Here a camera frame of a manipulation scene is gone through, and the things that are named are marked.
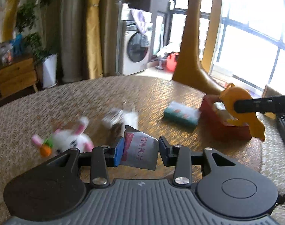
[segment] potted plant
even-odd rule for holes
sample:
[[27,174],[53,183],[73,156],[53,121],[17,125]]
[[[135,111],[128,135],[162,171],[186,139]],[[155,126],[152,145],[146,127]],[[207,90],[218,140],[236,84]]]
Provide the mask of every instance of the potted plant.
[[[50,3],[51,0],[35,0],[28,1],[23,4],[17,12],[17,31],[20,34],[23,33],[26,29],[30,32],[32,28],[36,26],[36,23],[38,21],[34,9],[38,8],[41,12],[41,8],[48,6]],[[45,49],[45,32],[43,33],[43,43],[38,32],[29,33],[26,37],[24,37],[24,41],[25,46],[30,48],[30,51],[33,55],[36,72],[39,80],[43,84],[43,88],[49,88],[56,85],[57,54],[51,55],[51,53]]]

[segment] woven table surface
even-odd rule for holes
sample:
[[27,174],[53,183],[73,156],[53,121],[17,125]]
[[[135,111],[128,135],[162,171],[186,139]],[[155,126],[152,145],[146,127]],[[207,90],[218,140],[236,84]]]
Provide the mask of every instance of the woven table surface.
[[[98,80],[82,81],[48,89],[11,102],[0,108],[0,224],[10,217],[3,201],[5,185],[17,175],[45,161],[39,151],[31,144],[33,134],[46,138],[58,126],[71,126],[80,116],[89,118],[85,133],[95,146],[102,145],[109,131],[101,119],[112,107],[122,107],[125,101],[133,103],[139,114],[139,130],[158,139],[164,135],[171,145],[182,144],[191,150],[201,151],[213,147],[237,159],[248,167],[260,171],[262,166],[261,141],[221,143],[211,139],[208,126],[202,121],[193,132],[162,120],[163,111],[171,101],[199,108],[204,94],[182,84],[151,77],[127,76],[107,77]],[[282,141],[272,122],[260,115],[266,125],[265,143],[283,151]],[[277,170],[270,168],[271,158],[268,146],[264,144],[262,172],[285,189],[285,175],[279,177]],[[160,156],[156,171],[119,166],[108,168],[113,178],[161,178],[173,172],[173,168],[163,166]],[[193,167],[194,179],[200,179],[198,167]],[[87,181],[88,171],[84,170],[82,179]]]

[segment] white plush rabbit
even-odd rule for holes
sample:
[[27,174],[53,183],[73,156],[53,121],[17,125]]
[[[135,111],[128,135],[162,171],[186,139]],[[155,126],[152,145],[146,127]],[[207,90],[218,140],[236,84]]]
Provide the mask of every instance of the white plush rabbit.
[[38,135],[33,135],[32,143],[40,149],[43,157],[48,157],[51,153],[58,155],[73,147],[78,148],[80,152],[91,152],[94,145],[91,139],[83,133],[88,123],[88,118],[82,117],[75,130],[57,129],[45,141]]

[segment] wooden drawer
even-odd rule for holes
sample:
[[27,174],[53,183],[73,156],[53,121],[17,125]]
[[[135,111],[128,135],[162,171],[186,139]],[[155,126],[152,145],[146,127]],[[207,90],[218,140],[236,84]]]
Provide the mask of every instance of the wooden drawer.
[[14,63],[0,70],[0,84],[32,70],[34,70],[33,58]]
[[7,97],[16,92],[19,92],[36,83],[36,71],[32,70],[28,73],[21,74],[11,80],[0,84],[0,92],[2,97]]

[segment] red box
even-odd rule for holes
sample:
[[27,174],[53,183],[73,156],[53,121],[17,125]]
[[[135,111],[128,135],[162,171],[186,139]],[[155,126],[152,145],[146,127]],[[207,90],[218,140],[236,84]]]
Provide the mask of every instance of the red box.
[[219,96],[205,95],[200,107],[201,118],[210,126],[209,131],[214,139],[219,141],[247,140],[250,135],[249,126],[233,126],[223,121],[213,110],[213,104],[219,102]]

